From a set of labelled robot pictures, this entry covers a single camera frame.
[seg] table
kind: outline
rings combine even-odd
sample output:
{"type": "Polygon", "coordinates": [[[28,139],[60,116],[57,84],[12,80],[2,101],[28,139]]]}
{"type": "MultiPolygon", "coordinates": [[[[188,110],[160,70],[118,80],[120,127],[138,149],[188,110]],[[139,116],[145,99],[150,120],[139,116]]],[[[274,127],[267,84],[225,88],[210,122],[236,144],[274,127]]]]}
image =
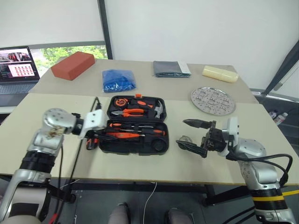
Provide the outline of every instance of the table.
{"type": "MultiPolygon", "coordinates": [[[[190,78],[157,78],[154,76],[153,62],[121,60],[96,60],[96,63],[72,81],[57,78],[49,69],[31,89],[31,93],[69,94],[83,96],[112,97],[115,93],[104,93],[102,71],[108,69],[132,70],[137,88],[120,92],[118,95],[160,97],[169,100],[189,100],[193,90],[209,86],[225,91],[237,103],[258,103],[241,77],[235,83],[226,83],[202,75],[203,64],[188,64],[192,73],[190,78]]],[[[210,65],[235,71],[231,65],[210,65]]]]}
{"type": "MultiPolygon", "coordinates": [[[[94,97],[31,93],[9,115],[0,126],[0,174],[12,174],[19,168],[21,160],[34,132],[41,127],[42,114],[53,107],[76,112],[85,116],[89,112],[94,97]]],[[[110,98],[100,97],[102,108],[107,110],[110,98]]],[[[74,178],[101,180],[159,181],[176,183],[220,183],[244,184],[237,162],[228,161],[208,152],[207,158],[180,149],[175,140],[182,135],[192,138],[199,144],[205,129],[195,129],[182,123],[182,120],[202,119],[216,120],[217,128],[230,116],[238,116],[240,137],[256,139],[261,142],[267,153],[287,153],[293,156],[294,162],[289,173],[288,184],[298,184],[299,160],[294,150],[271,120],[262,105],[237,103],[233,114],[223,117],[212,116],[198,110],[191,101],[166,100],[167,118],[165,123],[170,133],[170,147],[164,155],[138,156],[137,154],[106,154],[101,150],[81,150],[74,178]]],[[[70,176],[75,160],[79,139],[66,135],[64,141],[64,162],[62,177],[70,176]]],[[[284,158],[273,160],[282,166],[284,158]]],[[[56,165],[51,174],[58,176],[56,165]]]]}

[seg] red brick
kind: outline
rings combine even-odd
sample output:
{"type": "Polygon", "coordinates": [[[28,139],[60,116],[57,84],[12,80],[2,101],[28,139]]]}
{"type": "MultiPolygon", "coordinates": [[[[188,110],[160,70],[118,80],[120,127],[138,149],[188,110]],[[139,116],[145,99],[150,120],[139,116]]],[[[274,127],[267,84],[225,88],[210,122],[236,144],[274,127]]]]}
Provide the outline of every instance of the red brick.
{"type": "Polygon", "coordinates": [[[51,70],[55,77],[73,80],[94,63],[95,60],[92,54],[78,51],[53,65],[51,70]]]}

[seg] laptop keyboard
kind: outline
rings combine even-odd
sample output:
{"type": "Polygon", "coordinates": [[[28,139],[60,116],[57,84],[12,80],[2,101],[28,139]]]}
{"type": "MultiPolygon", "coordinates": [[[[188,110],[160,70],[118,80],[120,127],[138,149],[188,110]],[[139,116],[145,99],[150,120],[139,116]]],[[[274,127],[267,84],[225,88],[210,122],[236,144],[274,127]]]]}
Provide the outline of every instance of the laptop keyboard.
{"type": "Polygon", "coordinates": [[[35,84],[36,83],[0,85],[0,94],[28,93],[35,84]]]}

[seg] laptop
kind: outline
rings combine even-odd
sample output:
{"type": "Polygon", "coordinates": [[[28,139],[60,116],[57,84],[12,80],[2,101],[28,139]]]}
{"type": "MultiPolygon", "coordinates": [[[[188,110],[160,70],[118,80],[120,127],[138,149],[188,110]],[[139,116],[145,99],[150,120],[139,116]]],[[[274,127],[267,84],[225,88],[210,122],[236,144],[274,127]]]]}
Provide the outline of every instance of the laptop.
{"type": "Polygon", "coordinates": [[[38,80],[28,46],[0,48],[0,106],[17,106],[38,80]]]}

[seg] gray folded cloth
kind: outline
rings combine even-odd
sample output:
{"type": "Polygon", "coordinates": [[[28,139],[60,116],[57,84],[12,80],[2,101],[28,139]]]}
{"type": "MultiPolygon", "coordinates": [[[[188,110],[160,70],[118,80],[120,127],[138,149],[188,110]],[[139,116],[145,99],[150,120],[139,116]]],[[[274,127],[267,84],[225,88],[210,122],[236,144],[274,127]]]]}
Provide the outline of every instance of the gray folded cloth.
{"type": "Polygon", "coordinates": [[[156,77],[189,77],[191,75],[186,64],[178,62],[154,61],[154,73],[156,77]]]}

